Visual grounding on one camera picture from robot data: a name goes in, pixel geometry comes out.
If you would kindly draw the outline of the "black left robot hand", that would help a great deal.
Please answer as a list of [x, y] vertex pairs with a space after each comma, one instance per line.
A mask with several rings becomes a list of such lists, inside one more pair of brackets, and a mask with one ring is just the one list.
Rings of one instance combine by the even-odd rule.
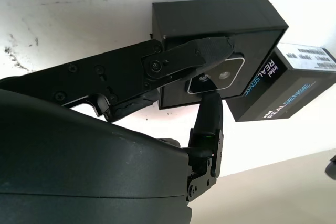
[[336, 180], [336, 156], [330, 159], [330, 163], [325, 168], [325, 173], [332, 180]]

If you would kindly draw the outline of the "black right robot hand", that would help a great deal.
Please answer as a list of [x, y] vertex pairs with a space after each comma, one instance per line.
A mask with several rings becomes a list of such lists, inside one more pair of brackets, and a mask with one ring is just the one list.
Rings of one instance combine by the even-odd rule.
[[221, 96], [202, 96], [185, 148], [115, 122], [233, 51], [227, 37], [152, 39], [2, 79], [1, 223], [190, 223], [220, 173]]

